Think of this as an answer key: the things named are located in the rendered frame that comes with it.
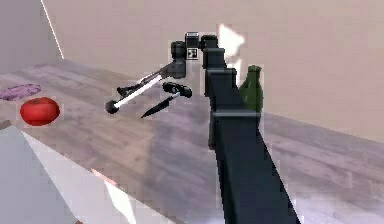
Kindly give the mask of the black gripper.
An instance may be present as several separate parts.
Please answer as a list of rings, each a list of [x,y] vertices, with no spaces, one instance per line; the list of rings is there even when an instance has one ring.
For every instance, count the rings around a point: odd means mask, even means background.
[[[110,100],[105,104],[105,111],[109,114],[115,114],[120,107],[139,96],[154,84],[158,83],[168,75],[174,79],[181,79],[186,76],[186,46],[183,41],[174,41],[171,43],[172,62],[153,72],[130,86],[117,87],[116,91],[120,98]]]

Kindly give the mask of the black kitchen knife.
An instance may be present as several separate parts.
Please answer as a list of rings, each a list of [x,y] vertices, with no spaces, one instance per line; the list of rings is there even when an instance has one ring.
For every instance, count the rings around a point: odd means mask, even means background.
[[[163,101],[159,102],[157,105],[153,106],[149,110],[147,110],[142,115],[142,118],[148,117],[150,115],[153,115],[165,109],[170,105],[170,102],[176,99],[177,97],[191,98],[193,95],[192,90],[188,86],[178,84],[175,82],[164,82],[162,84],[162,88],[165,92],[170,93],[170,96],[164,99]]]

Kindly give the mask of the red tomato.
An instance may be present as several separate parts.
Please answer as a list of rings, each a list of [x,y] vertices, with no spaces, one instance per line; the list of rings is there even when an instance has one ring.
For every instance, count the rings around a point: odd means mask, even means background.
[[[21,118],[31,126],[50,124],[59,115],[59,105],[48,97],[33,98],[20,107]]]

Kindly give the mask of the purple flat round thing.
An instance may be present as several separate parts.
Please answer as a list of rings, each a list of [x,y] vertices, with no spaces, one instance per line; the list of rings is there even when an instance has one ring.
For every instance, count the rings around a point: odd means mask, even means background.
[[[41,91],[38,84],[21,84],[0,90],[0,99],[5,101],[16,101],[33,96]]]

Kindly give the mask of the green glass bottle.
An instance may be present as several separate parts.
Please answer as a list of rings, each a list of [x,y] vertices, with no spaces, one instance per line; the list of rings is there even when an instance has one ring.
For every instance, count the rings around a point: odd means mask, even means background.
[[[263,108],[263,88],[260,81],[260,66],[251,65],[248,67],[246,79],[239,87],[240,95],[249,109],[260,113]]]

